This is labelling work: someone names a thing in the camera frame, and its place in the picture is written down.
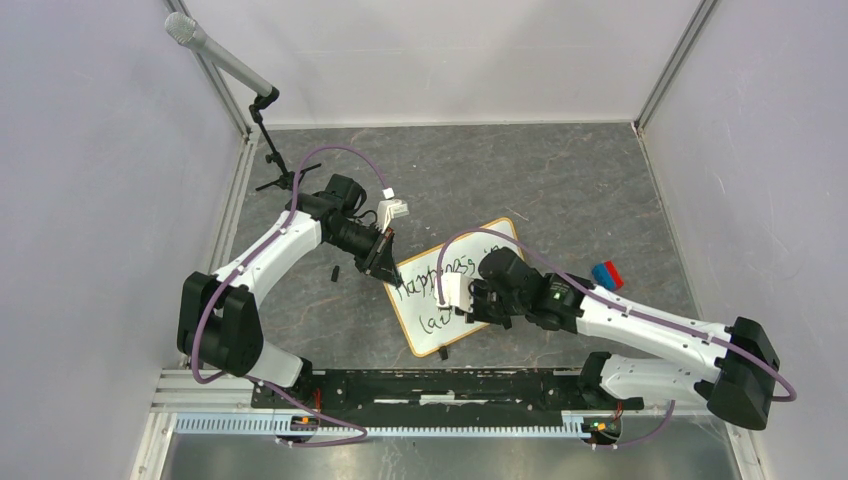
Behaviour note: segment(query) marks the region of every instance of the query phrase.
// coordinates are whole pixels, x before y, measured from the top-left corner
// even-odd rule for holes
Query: gray wall
[[[704,316],[765,324],[799,392],[757,436],[775,479],[848,456],[848,3],[721,2],[647,127]]]
[[[126,478],[239,138],[162,2],[0,6],[0,476]]]
[[[267,123],[361,127],[632,120],[698,0],[187,3],[284,92]]]

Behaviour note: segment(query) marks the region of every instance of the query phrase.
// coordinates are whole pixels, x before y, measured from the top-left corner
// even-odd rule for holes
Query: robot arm
[[[716,416],[750,429],[763,429],[775,382],[758,367],[713,342],[682,333],[686,326],[748,350],[776,369],[777,355],[762,327],[738,318],[733,327],[707,323],[640,305],[592,282],[571,275],[583,287],[607,300],[661,319],[665,325],[620,313],[584,295],[555,274],[542,275],[511,249],[489,253],[478,269],[482,279],[458,273],[442,275],[445,303],[466,321],[511,327],[512,316],[523,315],[545,330],[601,337],[659,357],[628,359],[594,353],[583,368],[585,389],[616,399],[641,397],[706,404]]]
[[[399,285],[392,258],[393,217],[405,214],[400,200],[380,202],[380,221],[372,226],[357,222],[356,211],[365,203],[362,187],[348,177],[333,175],[327,187],[314,195],[298,196],[298,210],[284,211],[277,222],[249,249],[212,275],[195,272],[183,284],[177,347],[191,355],[194,334],[204,308],[220,286],[218,279],[236,276],[215,305],[200,343],[199,359],[236,376],[262,378],[291,387],[301,375],[304,360],[267,342],[258,309],[265,296],[301,257],[321,243],[329,243],[354,257],[360,272]]]

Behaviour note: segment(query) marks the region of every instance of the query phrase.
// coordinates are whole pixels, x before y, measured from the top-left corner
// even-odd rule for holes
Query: purple cable
[[[442,249],[439,251],[439,258],[438,258],[437,263],[436,263],[436,272],[437,272],[437,274],[436,274],[436,287],[437,287],[437,290],[439,292],[439,304],[445,303],[445,297],[444,297],[444,294],[442,293],[442,261],[444,260],[445,252],[447,251],[448,246],[450,246],[450,244],[453,241],[455,241],[457,238],[459,238],[459,237],[461,237],[465,234],[477,233],[477,232],[488,233],[489,235],[494,235],[498,238],[502,238],[502,239],[514,244],[516,247],[524,250],[531,257],[535,258],[539,263],[541,263],[542,265],[545,265],[549,269],[553,270],[554,273],[559,275],[563,280],[568,282],[569,285],[574,287],[577,291],[579,291],[583,295],[586,295],[586,296],[588,296],[588,297],[590,297],[590,298],[592,298],[592,299],[594,299],[594,300],[596,300],[596,301],[598,301],[598,302],[600,302],[600,303],[602,303],[602,304],[604,304],[604,305],[606,305],[610,308],[618,310],[619,312],[622,312],[622,313],[627,312],[627,307],[625,307],[624,305],[621,305],[619,303],[613,302],[609,299],[606,299],[606,298],[592,292],[591,290],[584,287],[583,285],[580,285],[579,283],[577,283],[577,281],[572,279],[568,274],[566,274],[565,272],[563,272],[562,270],[557,268],[555,265],[553,265],[551,262],[549,262],[547,259],[542,257],[542,255],[539,254],[538,252],[536,252],[535,250],[528,248],[523,243],[519,242],[518,240],[516,240],[514,238],[510,238],[503,233],[496,232],[494,230],[489,230],[489,229],[486,229],[486,228],[469,228],[467,230],[463,230],[463,231],[457,233],[456,235],[452,236],[451,238],[449,238],[448,241],[445,242],[445,244],[442,246]],[[759,358],[757,358],[756,356],[754,356],[750,352],[747,352],[746,350],[744,350],[744,349],[742,349],[742,348],[740,348],[740,347],[738,347],[738,346],[736,346],[736,345],[734,345],[730,342],[727,342],[727,341],[722,340],[720,338],[710,338],[709,335],[707,335],[704,332],[695,330],[693,328],[689,328],[689,327],[684,326],[684,325],[678,325],[674,322],[669,322],[668,320],[664,320],[662,318],[655,317],[655,316],[647,314],[647,313],[638,312],[636,310],[631,310],[629,314],[633,317],[641,318],[642,320],[647,320],[651,323],[654,323],[654,324],[657,324],[657,325],[660,325],[660,326],[663,326],[663,327],[666,327],[666,328],[670,328],[672,330],[677,330],[678,332],[682,332],[682,333],[685,333],[687,335],[692,335],[693,337],[700,338],[701,340],[715,343],[716,345],[723,347],[723,348],[726,348],[726,349],[736,353],[737,355],[743,357],[745,360],[748,360],[749,362],[753,363],[754,365],[756,365],[757,367],[759,367],[763,371],[765,371],[767,374],[769,374],[769,376],[774,378],[775,381],[777,381],[777,383],[779,383],[780,385],[783,386],[783,388],[786,389],[787,395],[781,396],[781,397],[772,396],[771,399],[772,399],[773,402],[793,402],[793,401],[795,401],[796,398],[798,398],[798,394],[795,391],[795,388],[793,388],[792,385],[789,383],[789,381],[786,380],[783,377],[783,375],[778,373],[777,370],[775,370],[770,365],[768,365],[766,362],[760,360]]]
[[[593,446],[592,446],[592,448],[599,448],[599,449],[601,449],[601,450],[618,450],[619,448],[632,447],[632,446],[634,446],[634,445],[638,445],[638,444],[640,444],[640,443],[642,443],[642,442],[647,442],[648,440],[650,440],[650,439],[652,439],[652,438],[656,437],[657,435],[659,435],[659,434],[660,434],[660,432],[662,432],[663,430],[665,430],[665,427],[667,427],[667,426],[668,426],[668,424],[669,424],[669,423],[671,423],[671,416],[672,416],[672,414],[674,413],[674,405],[675,405],[676,403],[677,403],[677,402],[675,402],[674,400],[672,400],[672,401],[668,404],[668,410],[665,412],[665,416],[663,417],[663,421],[662,421],[662,422],[660,422],[660,424],[659,424],[659,425],[657,425],[657,428],[655,428],[653,432],[651,432],[651,433],[649,433],[649,434],[647,434],[647,435],[645,435],[645,436],[642,436],[642,437],[636,438],[636,439],[634,439],[634,440],[628,440],[628,441],[626,441],[626,442],[624,442],[624,443],[616,443],[615,445],[597,445],[597,444],[595,444],[595,445],[593,445]]]
[[[260,380],[258,378],[255,378],[255,377],[246,376],[245,378],[247,378],[248,380],[250,380],[252,382],[256,382],[256,383],[260,382]],[[290,404],[294,405],[295,407],[297,407],[301,410],[304,410],[304,411],[310,413],[311,415],[313,415],[317,418],[320,418],[321,420],[326,420],[326,421],[328,421],[330,423],[334,423],[334,424],[336,424],[340,427],[346,427],[346,428],[350,428],[350,429],[362,432],[361,435],[357,435],[355,437],[340,438],[338,440],[328,440],[326,442],[291,443],[291,444],[289,444],[290,447],[294,447],[294,448],[333,447],[333,446],[338,446],[338,445],[347,445],[349,443],[361,442],[361,441],[365,440],[365,437],[368,436],[368,431],[365,430],[364,427],[361,427],[359,425],[354,425],[352,423],[345,422],[344,420],[339,420],[338,418],[333,418],[329,415],[324,415],[323,413],[317,412],[317,411],[307,407],[306,405],[298,402],[297,399],[295,399],[294,397],[292,397],[291,395],[286,393],[286,391],[283,390],[282,388],[280,388],[279,385],[276,385],[276,384],[273,384],[273,383],[270,383],[270,382],[263,382],[263,384],[266,387],[270,388],[277,395],[283,397],[283,399],[285,399],[285,401],[289,402]]]
[[[300,187],[300,172],[303,170],[303,167],[306,165],[306,162],[308,162],[317,153],[323,152],[324,150],[345,150],[347,152],[350,152],[350,153],[353,153],[354,155],[359,156],[361,159],[365,160],[365,162],[368,163],[368,165],[370,165],[372,169],[374,169],[374,173],[376,173],[377,178],[380,179],[380,183],[383,185],[383,189],[389,188],[389,186],[386,184],[386,177],[383,176],[383,172],[380,171],[379,167],[377,167],[377,164],[375,164],[373,160],[368,158],[367,155],[360,152],[359,150],[357,150],[353,147],[349,147],[347,145],[324,145],[324,146],[313,149],[312,151],[310,151],[309,153],[307,153],[303,157],[303,160],[300,161],[300,164],[297,166],[297,170],[295,170],[295,172],[294,172],[294,185],[292,185],[291,209],[289,209],[289,214],[288,214],[288,216],[286,216],[286,219],[283,220],[283,225],[280,227],[280,229],[276,230],[272,235],[270,235],[268,238],[266,238],[265,241],[262,242],[258,247],[256,247],[255,250],[250,252],[244,258],[244,260],[239,264],[239,267],[242,267],[244,270],[247,270],[247,267],[248,267],[248,265],[250,265],[250,262],[252,262],[257,256],[259,256],[259,254],[261,254],[266,248],[268,248],[268,245],[273,243],[274,240],[276,240],[279,236],[283,235],[281,230],[283,230],[283,229],[287,228],[289,225],[291,225],[291,222],[294,220],[294,212],[297,211],[297,191]],[[192,342],[192,345],[191,345],[191,375],[194,377],[194,379],[197,381],[197,383],[205,385],[207,383],[215,381],[216,379],[220,378],[221,375],[224,374],[223,371],[220,371],[220,372],[212,374],[212,375],[210,375],[206,378],[203,378],[202,376],[200,376],[200,366],[198,365],[197,357],[199,356],[199,352],[200,352],[200,339],[203,338],[203,331],[206,329],[206,324],[209,322],[209,317],[212,315],[212,310],[215,308],[215,304],[218,302],[218,299],[221,298],[221,295],[224,293],[224,290],[239,275],[240,275],[239,269],[238,269],[238,267],[236,267],[235,269],[233,269],[232,272],[230,272],[230,274],[227,276],[227,278],[225,278],[221,282],[221,284],[218,285],[218,288],[216,288],[215,292],[212,293],[212,297],[209,298],[209,302],[206,303],[206,307],[203,309],[203,314],[200,315],[200,321],[197,323],[197,330],[195,331],[194,341]],[[298,402],[297,400],[292,398],[290,395],[286,394],[277,385],[274,385],[272,383],[266,383],[266,384],[268,385],[268,388],[275,391],[281,397],[285,398],[286,401],[295,405],[296,407],[304,409],[304,410],[312,413],[316,417],[322,418],[322,419],[324,419],[328,422],[335,423],[337,425],[342,425],[342,426],[345,426],[345,427],[348,427],[348,428],[353,428],[353,429],[359,430],[363,433],[362,435],[359,435],[359,436],[353,437],[353,438],[345,438],[345,439],[333,440],[333,441],[329,441],[329,442],[313,443],[313,444],[309,444],[309,445],[304,444],[304,446],[309,446],[309,447],[327,446],[327,447],[329,447],[329,446],[333,446],[333,445],[345,445],[345,444],[348,444],[348,443],[359,442],[359,441],[363,440],[365,438],[365,436],[367,435],[367,432],[365,431],[365,429],[363,427],[353,425],[353,424],[347,423],[343,420],[338,420],[338,419],[329,417],[327,415],[315,412],[314,410],[309,409],[305,405],[301,404],[300,402]]]

